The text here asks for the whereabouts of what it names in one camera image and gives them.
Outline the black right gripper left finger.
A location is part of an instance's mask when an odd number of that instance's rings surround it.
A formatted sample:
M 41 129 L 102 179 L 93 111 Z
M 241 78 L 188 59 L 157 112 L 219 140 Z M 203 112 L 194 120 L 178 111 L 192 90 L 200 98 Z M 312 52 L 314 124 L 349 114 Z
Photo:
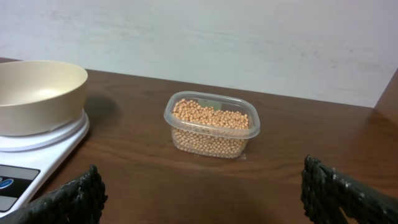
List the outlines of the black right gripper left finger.
M 97 167 L 1 218 L 1 224 L 98 224 L 108 196 Z

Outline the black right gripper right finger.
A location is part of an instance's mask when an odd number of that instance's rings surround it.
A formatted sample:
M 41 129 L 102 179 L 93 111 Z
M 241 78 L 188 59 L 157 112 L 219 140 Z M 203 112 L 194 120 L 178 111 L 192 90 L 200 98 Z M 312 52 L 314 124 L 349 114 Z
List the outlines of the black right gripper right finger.
M 301 172 L 304 215 L 316 224 L 397 224 L 397 199 L 307 156 Z

